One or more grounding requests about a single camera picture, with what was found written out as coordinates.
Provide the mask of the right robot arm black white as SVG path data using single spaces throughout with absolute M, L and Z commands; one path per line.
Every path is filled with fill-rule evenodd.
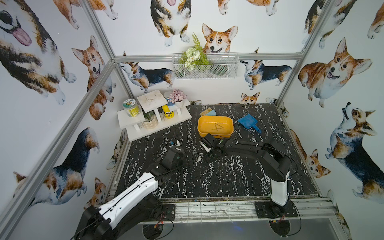
M 231 138 L 217 139 L 208 134 L 201 138 L 201 145 L 210 160 L 224 156 L 238 156 L 261 163 L 266 176 L 271 180 L 271 202 L 284 207 L 289 199 L 288 178 L 293 160 L 273 147 L 274 142 L 251 143 Z

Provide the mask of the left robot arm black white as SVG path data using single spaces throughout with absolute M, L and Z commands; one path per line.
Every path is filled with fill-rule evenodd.
M 163 157 L 152 163 L 143 175 L 114 199 L 88 207 L 82 214 L 74 240 L 116 240 L 145 221 L 162 222 L 171 210 L 153 192 L 178 170 L 193 165 L 192 155 L 180 146 L 170 146 Z

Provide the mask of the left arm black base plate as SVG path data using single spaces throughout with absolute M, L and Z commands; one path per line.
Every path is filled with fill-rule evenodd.
M 143 222 L 159 222 L 165 219 L 174 221 L 176 215 L 175 204 L 162 204 L 152 208 L 145 208 L 145 218 Z

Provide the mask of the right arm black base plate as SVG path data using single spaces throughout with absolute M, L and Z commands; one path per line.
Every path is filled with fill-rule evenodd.
M 254 205 L 259 219 L 295 218 L 299 216 L 297 208 L 290 199 L 284 206 L 273 201 L 255 202 Z

